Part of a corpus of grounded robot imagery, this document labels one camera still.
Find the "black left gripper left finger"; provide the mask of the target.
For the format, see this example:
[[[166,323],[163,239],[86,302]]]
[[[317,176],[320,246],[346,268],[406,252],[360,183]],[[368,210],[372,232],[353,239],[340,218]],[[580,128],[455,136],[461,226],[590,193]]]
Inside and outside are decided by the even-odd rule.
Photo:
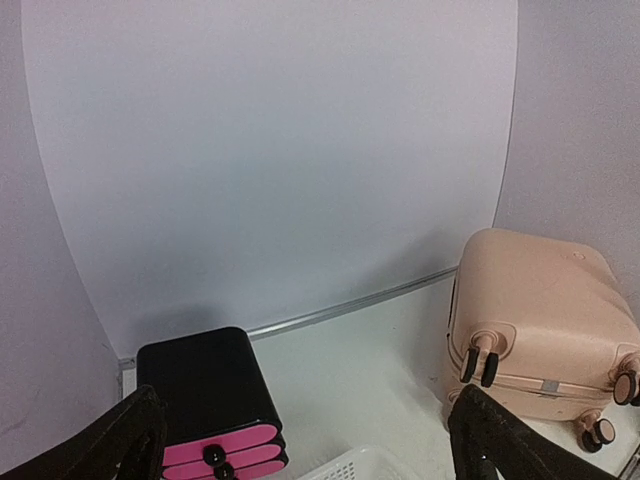
[[[3,473],[10,479],[159,479],[165,404],[143,385],[72,438]]]

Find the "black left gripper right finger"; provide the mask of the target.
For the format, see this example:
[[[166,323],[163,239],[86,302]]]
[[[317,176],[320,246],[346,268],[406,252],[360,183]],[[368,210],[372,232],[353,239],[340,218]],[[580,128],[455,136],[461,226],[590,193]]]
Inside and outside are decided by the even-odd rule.
[[[475,385],[447,420],[457,479],[608,479],[610,474],[549,441]]]

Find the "pink hard-shell suitcase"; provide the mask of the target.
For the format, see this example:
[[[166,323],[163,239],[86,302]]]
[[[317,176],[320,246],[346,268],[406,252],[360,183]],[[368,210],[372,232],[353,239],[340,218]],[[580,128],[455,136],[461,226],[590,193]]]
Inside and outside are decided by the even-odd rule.
[[[639,329],[595,249],[488,228],[456,271],[442,377],[449,402],[474,384],[519,417],[571,422],[595,453],[616,437],[611,404],[639,402]]]

